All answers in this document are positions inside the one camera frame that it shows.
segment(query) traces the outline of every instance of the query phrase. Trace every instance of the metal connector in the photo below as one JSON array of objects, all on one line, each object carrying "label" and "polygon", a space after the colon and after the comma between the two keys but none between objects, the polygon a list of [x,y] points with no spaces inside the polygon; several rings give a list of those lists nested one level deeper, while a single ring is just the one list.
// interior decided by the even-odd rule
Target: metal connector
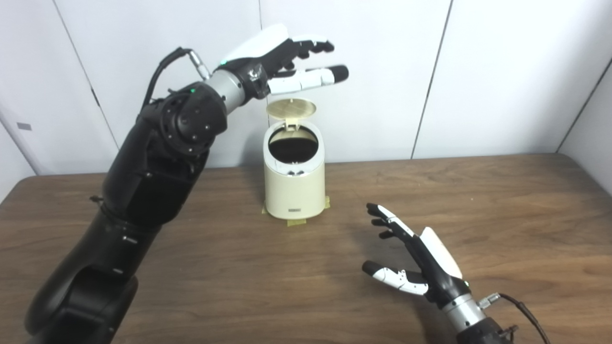
[{"label": "metal connector", "polygon": [[202,62],[202,59],[198,56],[198,53],[193,50],[189,51],[189,59],[192,61],[192,64],[195,66],[202,79],[208,80],[211,78],[211,73]]},{"label": "metal connector", "polygon": [[478,305],[478,307],[480,307],[480,309],[486,309],[489,308],[489,306],[494,303],[495,301],[499,300],[500,296],[498,293],[493,293],[487,297],[485,297],[484,299],[478,301],[476,304]]}]

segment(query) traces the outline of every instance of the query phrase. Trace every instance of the white wall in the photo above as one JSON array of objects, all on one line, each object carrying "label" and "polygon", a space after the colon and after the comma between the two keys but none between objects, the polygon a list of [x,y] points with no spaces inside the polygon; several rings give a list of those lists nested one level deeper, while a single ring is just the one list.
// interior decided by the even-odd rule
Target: white wall
[{"label": "white wall", "polygon": [[612,195],[612,71],[608,69],[559,152]]},{"label": "white wall", "polygon": [[[118,143],[140,111],[159,61],[178,46],[196,50],[209,69],[260,31],[257,0],[57,0],[66,26]],[[167,68],[155,97],[200,80],[188,58]],[[228,118],[207,166],[262,161],[265,102],[251,102]]]},{"label": "white wall", "polygon": [[[0,116],[41,173],[105,171],[162,57],[182,45],[213,69],[260,25],[336,44],[298,67],[349,67],[299,94],[318,105],[330,162],[553,152],[612,56],[610,1],[457,0],[421,118],[450,0],[56,2],[61,17],[51,0],[0,3]],[[197,79],[179,61],[155,96]],[[261,162],[265,106],[229,117],[209,166]]]},{"label": "white wall", "polygon": [[609,0],[454,1],[415,158],[554,152],[612,56]]},{"label": "white wall", "polygon": [[3,0],[0,47],[0,116],[37,172],[107,170],[117,146],[53,2]]},{"label": "white wall", "polygon": [[25,177],[34,175],[9,133],[0,124],[0,203],[13,189],[15,184]]},{"label": "white wall", "polygon": [[297,67],[349,68],[344,83],[298,95],[318,107],[312,122],[327,161],[410,159],[449,2],[261,0],[264,27],[284,23],[291,35],[335,43]]}]

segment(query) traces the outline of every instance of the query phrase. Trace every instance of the lid hinge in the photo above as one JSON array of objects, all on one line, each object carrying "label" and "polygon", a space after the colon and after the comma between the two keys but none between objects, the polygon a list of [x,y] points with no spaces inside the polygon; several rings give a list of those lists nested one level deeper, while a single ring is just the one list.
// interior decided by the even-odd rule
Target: lid hinge
[{"label": "lid hinge", "polygon": [[296,132],[300,129],[300,121],[297,118],[285,118],[285,130]]}]

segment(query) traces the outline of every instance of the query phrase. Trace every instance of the robotic arm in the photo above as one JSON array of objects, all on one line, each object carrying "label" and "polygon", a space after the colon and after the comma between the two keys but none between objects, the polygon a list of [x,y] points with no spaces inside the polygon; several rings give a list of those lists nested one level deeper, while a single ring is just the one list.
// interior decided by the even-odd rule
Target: robotic arm
[{"label": "robotic arm", "polygon": [[[89,228],[34,297],[25,325],[31,344],[107,344],[138,288],[136,270],[162,225],[178,215],[204,169],[227,115],[252,98],[341,82],[348,69],[293,71],[293,59],[330,52],[318,36],[290,39],[282,25],[262,31],[209,73],[178,48],[157,67],[134,127],[95,198]],[[189,56],[203,81],[151,102],[164,68]]]},{"label": "robotic arm", "polygon": [[513,333],[518,327],[502,329],[483,312],[500,297],[513,302],[536,327],[544,342],[550,344],[537,320],[522,302],[498,293],[476,302],[468,283],[462,280],[457,263],[433,229],[426,227],[418,236],[385,207],[368,203],[367,209],[370,215],[377,217],[372,220],[373,225],[388,228],[379,237],[397,237],[401,240],[421,272],[399,271],[373,261],[366,261],[362,266],[363,271],[400,291],[423,295],[429,302],[435,303],[455,328],[459,344],[512,343]]}]

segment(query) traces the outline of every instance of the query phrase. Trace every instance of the masking tape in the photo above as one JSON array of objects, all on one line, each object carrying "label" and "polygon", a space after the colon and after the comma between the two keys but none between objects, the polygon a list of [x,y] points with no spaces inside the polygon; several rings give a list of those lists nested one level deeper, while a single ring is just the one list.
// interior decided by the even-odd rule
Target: masking tape
[{"label": "masking tape", "polygon": [[306,219],[287,220],[287,227],[303,225],[305,223],[306,223]]},{"label": "masking tape", "polygon": [[[325,196],[325,207],[323,209],[329,209],[331,207],[332,206],[329,203],[329,196]],[[261,213],[262,214],[268,214],[268,211],[266,210],[266,204],[265,203],[264,203],[264,206],[261,208]],[[287,220],[287,227],[296,226],[296,225],[303,225],[305,223],[306,223],[306,219]]]}]

